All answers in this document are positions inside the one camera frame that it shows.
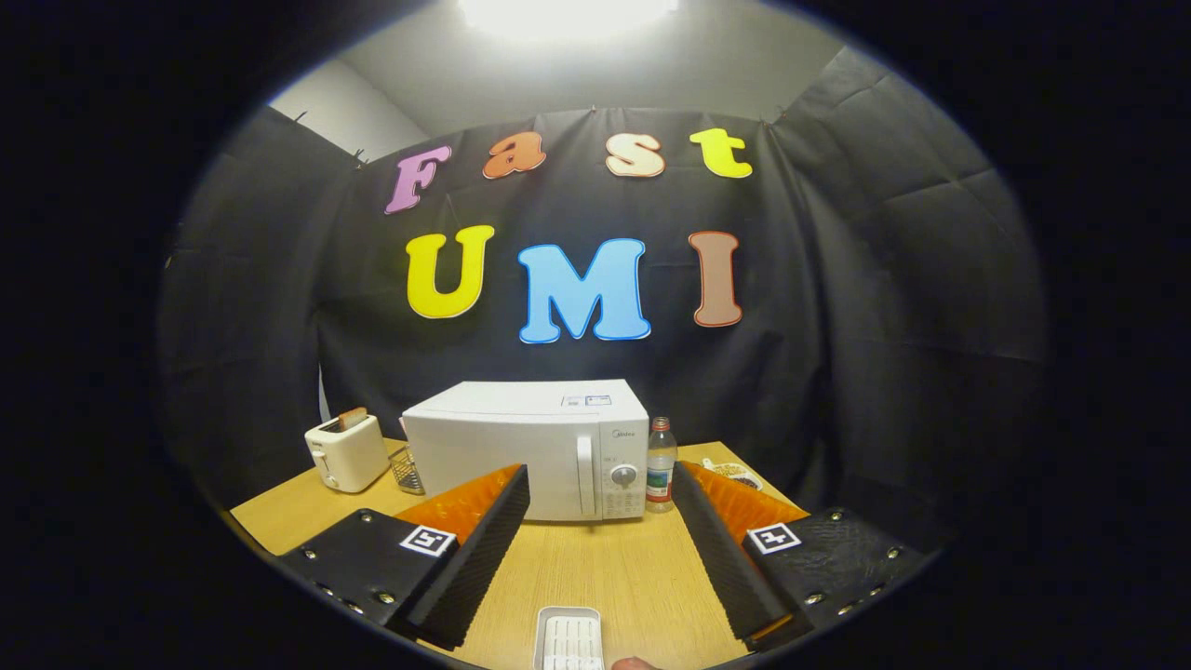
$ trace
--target toaster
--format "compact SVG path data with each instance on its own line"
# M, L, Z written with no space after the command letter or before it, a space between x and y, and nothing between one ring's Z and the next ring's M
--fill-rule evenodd
M373 415L347 431L341 431L338 419L311 428L306 447L319 480L336 491L357 494L388 469L380 422Z

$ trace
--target wooden table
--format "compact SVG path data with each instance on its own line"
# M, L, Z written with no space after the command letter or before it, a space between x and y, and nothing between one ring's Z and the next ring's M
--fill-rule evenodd
M404 446L386 443L389 453ZM747 465L721 443L679 447L680 461L704 458ZM761 481L762 493L790 502ZM397 514L424 500L398 489L388 472L358 494L332 491L312 468L231 514L266 550L282 555L356 509ZM537 612L551 605L600 613L605 666L638 656L659 668L686 670L748 653L728 627L678 509L601 524L523 522L466 644L449 652L419 644L495 670L528 670Z

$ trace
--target letter cutout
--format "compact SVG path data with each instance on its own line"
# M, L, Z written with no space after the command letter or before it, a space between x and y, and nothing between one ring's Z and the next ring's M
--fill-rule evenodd
M422 195L417 194L414 190L416 187L430 187L430 182L435 177L435 168L449 157L450 146L447 145L431 149L417 156L401 158L397 163L397 183L393 186L393 199L385 207L385 213L391 214L417 205Z
M651 326L641 313L637 258L646 252L641 239L607 239L596 250L582 278L557 244L522 249L517 261L529 273L529 315L520 342L545 345L562 330L550 319L550 303L575 340L584 337L587 321L600 303L600 318L592 331L600 340L641 340Z
M612 154L604 164L617 176L657 176L666 169L666 161L654 152L662 143L650 134L622 132L609 137L604 148Z
M696 232L686 239L699 252L703 301L694 312L694 321L704 327L737 323L744 314L736 303L732 284L732 251L740 242L735 236L716 230Z
M542 164L542 136L529 131L505 137L488 149L492 155L484 165L484 176L500 179L515 171L528 171Z
M753 165L737 163L732 149L743 149L744 140L740 137L728 137L728 131L712 127L691 136L691 142L703 146L703 164L719 176L741 179L753 174Z
M410 239L405 245L410 253L406 295L413 311L425 318L453 318L472 308L484 286L484 248L495 232L491 225L473 225L455 233L455 240L463 245L463 265L459 288L450 293L439 293L435 287L438 249L447 237L436 232Z

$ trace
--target white wall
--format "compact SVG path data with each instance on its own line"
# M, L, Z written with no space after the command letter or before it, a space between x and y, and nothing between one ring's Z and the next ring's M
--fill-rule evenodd
M375 161L429 136L384 93L339 60L328 61L269 102L361 159Z

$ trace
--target plastic water bottle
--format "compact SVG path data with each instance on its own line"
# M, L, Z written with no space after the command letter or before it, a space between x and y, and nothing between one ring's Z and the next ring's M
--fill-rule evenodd
M674 477L674 461L678 458L678 443L669 432L669 419L654 418L653 431L649 433L649 452L646 472L646 509L649 512L669 512L674 509L671 500L671 484Z

